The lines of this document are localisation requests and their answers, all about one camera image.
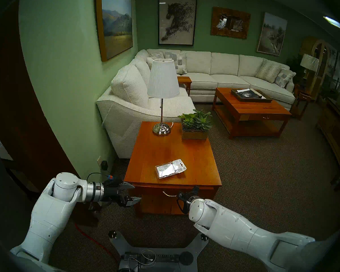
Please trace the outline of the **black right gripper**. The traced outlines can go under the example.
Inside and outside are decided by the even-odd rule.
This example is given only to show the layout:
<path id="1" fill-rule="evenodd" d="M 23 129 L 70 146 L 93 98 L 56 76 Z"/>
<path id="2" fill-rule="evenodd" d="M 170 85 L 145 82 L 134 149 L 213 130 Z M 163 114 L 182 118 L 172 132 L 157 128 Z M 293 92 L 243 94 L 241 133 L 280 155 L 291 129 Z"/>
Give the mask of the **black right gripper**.
<path id="1" fill-rule="evenodd" d="M 177 205 L 183 214 L 189 214 L 192 201 L 200 199 L 199 186 L 194 186 L 190 192 L 179 192 L 177 195 Z"/>

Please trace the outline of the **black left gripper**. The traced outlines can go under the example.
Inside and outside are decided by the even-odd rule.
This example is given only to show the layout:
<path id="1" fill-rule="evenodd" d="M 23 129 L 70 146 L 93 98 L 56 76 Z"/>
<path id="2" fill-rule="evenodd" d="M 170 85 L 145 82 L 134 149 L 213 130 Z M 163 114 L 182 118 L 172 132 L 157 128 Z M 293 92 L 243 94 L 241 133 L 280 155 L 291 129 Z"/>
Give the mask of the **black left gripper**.
<path id="1" fill-rule="evenodd" d="M 116 202 L 120 207 L 131 207 L 141 201 L 141 197 L 122 196 L 123 190 L 134 189 L 135 186 L 128 182 L 122 182 L 118 185 L 103 184 L 103 202 Z"/>

